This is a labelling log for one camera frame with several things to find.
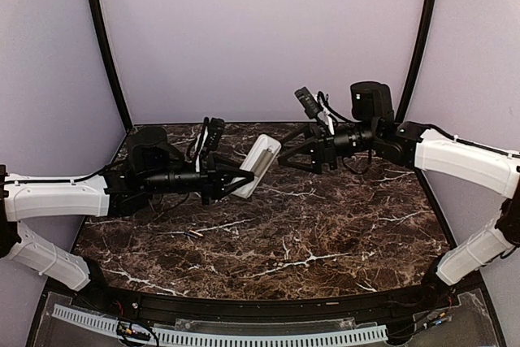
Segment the grey battery cover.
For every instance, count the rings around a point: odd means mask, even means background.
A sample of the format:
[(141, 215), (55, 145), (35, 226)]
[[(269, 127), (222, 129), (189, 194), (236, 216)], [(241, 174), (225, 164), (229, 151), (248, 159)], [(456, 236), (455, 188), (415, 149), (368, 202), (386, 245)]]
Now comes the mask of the grey battery cover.
[(251, 171), (256, 175), (256, 177), (264, 175), (264, 173), (271, 165), (273, 157), (274, 154), (270, 149), (265, 149), (259, 154), (251, 169)]

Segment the white remote control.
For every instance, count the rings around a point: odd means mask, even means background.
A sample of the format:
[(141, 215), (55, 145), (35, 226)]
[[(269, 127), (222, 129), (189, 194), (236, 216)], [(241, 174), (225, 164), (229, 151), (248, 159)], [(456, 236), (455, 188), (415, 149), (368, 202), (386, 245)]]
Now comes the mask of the white remote control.
[(249, 198), (258, 187), (271, 164), (275, 161), (280, 150), (281, 143), (279, 141), (267, 134), (261, 134), (240, 166), (241, 170), (253, 173), (253, 180), (239, 187), (233, 194), (240, 198)]

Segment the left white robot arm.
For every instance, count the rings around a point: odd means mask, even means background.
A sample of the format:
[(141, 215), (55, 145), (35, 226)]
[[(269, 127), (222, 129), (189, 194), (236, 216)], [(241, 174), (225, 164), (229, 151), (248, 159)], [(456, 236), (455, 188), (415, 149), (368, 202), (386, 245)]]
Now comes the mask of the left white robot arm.
[(38, 236), (26, 219), (83, 215), (124, 217), (146, 208), (155, 194), (199, 193), (203, 204), (254, 180), (251, 171), (214, 157), (221, 131), (198, 142), (193, 161), (167, 140), (162, 127), (127, 139), (126, 158), (83, 177), (36, 178), (1, 169), (1, 255), (80, 292), (97, 311), (115, 304), (99, 265)]

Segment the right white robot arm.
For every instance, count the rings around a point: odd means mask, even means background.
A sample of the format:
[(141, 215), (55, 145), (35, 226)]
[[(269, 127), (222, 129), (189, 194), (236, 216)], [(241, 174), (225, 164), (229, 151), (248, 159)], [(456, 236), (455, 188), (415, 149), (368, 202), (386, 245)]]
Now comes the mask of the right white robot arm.
[(519, 247), (519, 153), (464, 140), (433, 124), (398, 123), (385, 84), (357, 82), (350, 92), (352, 119), (334, 111), (323, 93), (313, 95), (306, 87), (295, 92), (311, 122), (284, 138), (302, 135), (304, 141), (281, 153), (279, 164), (320, 173), (323, 165), (335, 169), (339, 159), (366, 151), (401, 167), (469, 181), (505, 199), (498, 217), (432, 263), (414, 293), (415, 303), (430, 310), (448, 287)]

